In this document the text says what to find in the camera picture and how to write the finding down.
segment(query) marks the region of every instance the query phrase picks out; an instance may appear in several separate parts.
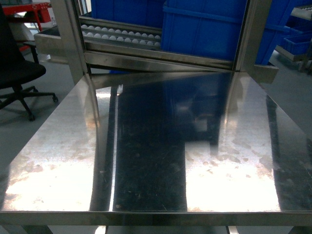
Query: stainless steel table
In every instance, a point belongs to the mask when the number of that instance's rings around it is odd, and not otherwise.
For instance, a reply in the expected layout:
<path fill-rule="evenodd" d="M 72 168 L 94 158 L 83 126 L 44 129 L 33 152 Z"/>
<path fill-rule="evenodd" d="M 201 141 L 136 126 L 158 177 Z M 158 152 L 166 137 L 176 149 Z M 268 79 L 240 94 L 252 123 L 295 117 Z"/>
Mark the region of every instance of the stainless steel table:
<path fill-rule="evenodd" d="M 0 225 L 312 224 L 311 140 L 247 73 L 85 76 L 0 166 Z"/>

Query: chair wheel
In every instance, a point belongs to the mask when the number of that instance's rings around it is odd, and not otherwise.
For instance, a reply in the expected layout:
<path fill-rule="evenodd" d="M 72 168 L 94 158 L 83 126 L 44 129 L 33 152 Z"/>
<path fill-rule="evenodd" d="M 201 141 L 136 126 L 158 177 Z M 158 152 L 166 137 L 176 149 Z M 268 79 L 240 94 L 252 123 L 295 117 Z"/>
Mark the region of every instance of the chair wheel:
<path fill-rule="evenodd" d="M 52 99 L 53 99 L 53 102 L 58 102 L 59 101 L 57 96 L 54 96 Z"/>
<path fill-rule="evenodd" d="M 29 121 L 34 121 L 36 118 L 34 115 L 30 115 L 28 119 L 29 119 Z"/>

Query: chair seat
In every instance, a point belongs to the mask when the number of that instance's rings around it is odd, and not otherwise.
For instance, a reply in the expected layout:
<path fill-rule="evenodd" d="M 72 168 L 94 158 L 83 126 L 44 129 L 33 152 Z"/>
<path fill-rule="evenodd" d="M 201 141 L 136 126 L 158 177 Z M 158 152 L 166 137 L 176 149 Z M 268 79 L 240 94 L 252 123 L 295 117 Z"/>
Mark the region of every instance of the chair seat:
<path fill-rule="evenodd" d="M 0 88 L 21 85 L 44 75 L 45 67 L 30 61 L 0 66 Z"/>

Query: blue plastic crate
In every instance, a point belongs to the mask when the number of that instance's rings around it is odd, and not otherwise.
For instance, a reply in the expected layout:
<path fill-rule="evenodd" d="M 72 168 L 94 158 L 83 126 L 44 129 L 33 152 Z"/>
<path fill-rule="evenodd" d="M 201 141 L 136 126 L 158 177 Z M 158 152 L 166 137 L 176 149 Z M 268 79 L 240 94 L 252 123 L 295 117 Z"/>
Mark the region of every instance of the blue plastic crate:
<path fill-rule="evenodd" d="M 296 6 L 311 5 L 312 0 L 296 0 Z"/>
<path fill-rule="evenodd" d="M 285 26 L 298 0 L 272 0 L 267 24 Z"/>
<path fill-rule="evenodd" d="M 242 18 L 246 0 L 167 0 L 168 7 L 231 18 Z"/>
<path fill-rule="evenodd" d="M 267 65 L 277 45 L 283 40 L 283 35 L 290 31 L 289 27 L 267 24 L 263 32 L 261 44 L 255 63 Z"/>
<path fill-rule="evenodd" d="M 164 7 L 161 48 L 234 60 L 242 19 Z"/>
<path fill-rule="evenodd" d="M 312 23 L 291 28 L 291 33 L 293 35 L 312 33 Z"/>
<path fill-rule="evenodd" d="M 109 74 L 129 74 L 130 72 L 118 71 L 118 70 L 110 70 Z"/>
<path fill-rule="evenodd" d="M 96 19 L 161 28 L 164 2 L 165 0 L 91 0 L 91 15 Z"/>
<path fill-rule="evenodd" d="M 284 49 L 293 55 L 305 54 L 310 45 L 311 38 L 312 33 L 284 38 Z"/>

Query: black office chair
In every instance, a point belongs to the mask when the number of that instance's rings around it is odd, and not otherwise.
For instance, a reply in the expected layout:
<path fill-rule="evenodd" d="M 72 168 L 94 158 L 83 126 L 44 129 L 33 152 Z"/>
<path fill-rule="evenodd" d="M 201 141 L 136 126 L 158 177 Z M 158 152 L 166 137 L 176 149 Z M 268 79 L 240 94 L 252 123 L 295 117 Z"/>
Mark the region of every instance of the black office chair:
<path fill-rule="evenodd" d="M 10 30 L 1 4 L 0 7 L 0 89 L 12 87 L 14 91 L 0 96 L 0 110 L 19 100 L 26 109 L 29 120 L 33 121 L 35 116 L 30 111 L 24 98 L 51 95 L 54 102 L 58 102 L 58 98 L 55 93 L 39 93 L 34 86 L 26 89 L 22 88 L 22 84 L 43 76 L 46 70 L 44 66 L 24 59 Z"/>

